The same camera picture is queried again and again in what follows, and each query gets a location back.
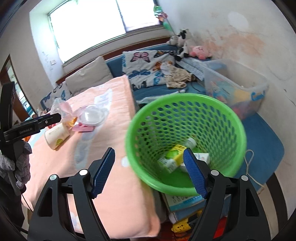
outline clothing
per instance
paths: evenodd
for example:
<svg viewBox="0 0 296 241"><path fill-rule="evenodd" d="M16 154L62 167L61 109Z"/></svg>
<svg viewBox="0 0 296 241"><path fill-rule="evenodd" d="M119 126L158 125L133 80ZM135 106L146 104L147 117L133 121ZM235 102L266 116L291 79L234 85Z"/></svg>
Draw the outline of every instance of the clothing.
<svg viewBox="0 0 296 241"><path fill-rule="evenodd" d="M16 167L14 161L4 155L0 155L0 176L10 184L7 171L15 171L15 177L17 180L16 186L19 189L22 189L31 178L29 154L32 153L32 149L28 142L23 142L23 153L17 159Z"/></svg>
<svg viewBox="0 0 296 241"><path fill-rule="evenodd" d="M182 89L186 87L186 81L191 81L193 77L185 69L178 69L168 63L162 63L160 68L165 75L165 82L168 88Z"/></svg>

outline pink kirby plush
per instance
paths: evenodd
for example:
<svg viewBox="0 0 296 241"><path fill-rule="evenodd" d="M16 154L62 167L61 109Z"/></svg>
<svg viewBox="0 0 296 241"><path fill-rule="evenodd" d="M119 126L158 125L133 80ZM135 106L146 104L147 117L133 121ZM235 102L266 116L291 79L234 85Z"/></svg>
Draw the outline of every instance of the pink kirby plush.
<svg viewBox="0 0 296 241"><path fill-rule="evenodd" d="M212 54L203 46L191 46L191 48L192 51L189 53L191 57L198 57L201 60L212 57Z"/></svg>

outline red object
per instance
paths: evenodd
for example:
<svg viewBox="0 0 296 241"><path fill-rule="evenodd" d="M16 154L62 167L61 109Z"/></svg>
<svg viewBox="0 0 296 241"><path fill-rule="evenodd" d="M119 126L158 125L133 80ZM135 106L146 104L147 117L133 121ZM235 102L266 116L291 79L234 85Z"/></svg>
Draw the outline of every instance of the red object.
<svg viewBox="0 0 296 241"><path fill-rule="evenodd" d="M218 223L217 230L216 230L215 235L214 235L214 238L218 238L218 237L223 235L224 229L226 227L226 221L227 221L227 217L223 217L223 218L220 219L220 221Z"/></svg>
<svg viewBox="0 0 296 241"><path fill-rule="evenodd" d="M214 239L223 235L227 218L223 217L220 219ZM170 222L165 222L161 224L161 229L157 237L150 238L147 241L187 241L191 235L193 229L188 230L184 233L174 233L172 230L172 224Z"/></svg>

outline clear plastic lid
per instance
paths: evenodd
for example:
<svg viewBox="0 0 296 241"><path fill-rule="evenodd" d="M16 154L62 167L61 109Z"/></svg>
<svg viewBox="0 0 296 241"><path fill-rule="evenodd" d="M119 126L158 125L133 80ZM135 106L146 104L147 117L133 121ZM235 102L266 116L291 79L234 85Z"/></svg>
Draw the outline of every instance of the clear plastic lid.
<svg viewBox="0 0 296 241"><path fill-rule="evenodd" d="M106 108L100 108L93 104L81 111L77 121L85 126L97 126L105 120L107 115L108 110Z"/></svg>

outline butterfly print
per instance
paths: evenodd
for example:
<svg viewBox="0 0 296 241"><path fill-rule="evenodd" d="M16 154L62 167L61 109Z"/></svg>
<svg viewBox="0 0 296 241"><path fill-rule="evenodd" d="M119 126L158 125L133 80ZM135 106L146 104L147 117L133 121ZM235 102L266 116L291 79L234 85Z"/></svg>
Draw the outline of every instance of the butterfly print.
<svg viewBox="0 0 296 241"><path fill-rule="evenodd" d="M161 64L162 64L162 63L161 63L160 61L156 62L156 63L155 63L155 67L153 68L153 71L154 71L154 70L160 70L160 66L161 66Z"/></svg>
<svg viewBox="0 0 296 241"><path fill-rule="evenodd" d="M143 59L145 60L147 63L150 63L149 57L148 57L148 53L147 52L136 52L133 55L133 58L131 59L131 62L135 62L138 59Z"/></svg>
<svg viewBox="0 0 296 241"><path fill-rule="evenodd" d="M125 54L122 55L122 66L126 67L126 55Z"/></svg>
<svg viewBox="0 0 296 241"><path fill-rule="evenodd" d="M63 83L59 84L56 88L54 88L54 90L52 91L53 93L56 93L57 92L57 88L62 88L63 86Z"/></svg>
<svg viewBox="0 0 296 241"><path fill-rule="evenodd" d="M142 89L142 88L146 88L146 87L147 87L146 81L143 81L141 83L141 87L140 88L138 88L135 84L132 84L133 91L136 91L136 90L139 90L139 89Z"/></svg>
<svg viewBox="0 0 296 241"><path fill-rule="evenodd" d="M63 90L62 94L61 94L61 99L66 101L66 94L65 94L65 90Z"/></svg>
<svg viewBox="0 0 296 241"><path fill-rule="evenodd" d="M138 75L149 75L150 71L148 71L147 69L142 69L141 71L137 71L137 70L133 70L131 74L128 75L128 78L134 78Z"/></svg>
<svg viewBox="0 0 296 241"><path fill-rule="evenodd" d="M166 54L166 53L168 53L168 54L170 54L170 55L172 55L172 56L175 55L175 51L163 51L163 50L159 50L159 51L157 51L157 53L154 55L154 58L158 58L158 57L160 57L160 56L163 56L163 55Z"/></svg>
<svg viewBox="0 0 296 241"><path fill-rule="evenodd" d="M164 77L164 74L161 72L161 70L157 71L155 73L155 78L153 79L153 85L157 85L160 81L160 78Z"/></svg>

